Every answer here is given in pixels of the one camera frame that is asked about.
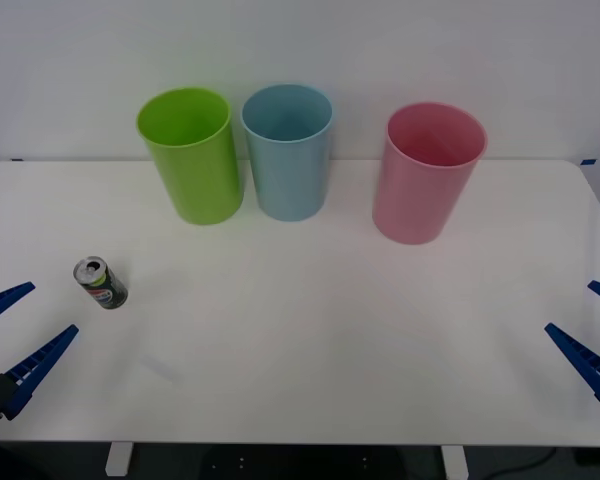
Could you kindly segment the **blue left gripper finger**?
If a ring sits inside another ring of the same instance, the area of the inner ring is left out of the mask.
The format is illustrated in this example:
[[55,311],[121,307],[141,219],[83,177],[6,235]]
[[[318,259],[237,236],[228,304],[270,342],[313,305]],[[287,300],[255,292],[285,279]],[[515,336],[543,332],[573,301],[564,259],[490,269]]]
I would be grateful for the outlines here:
[[17,365],[0,375],[6,387],[0,414],[13,420],[27,405],[34,391],[64,354],[79,329],[72,324]]
[[34,289],[32,282],[25,282],[0,292],[0,315]]

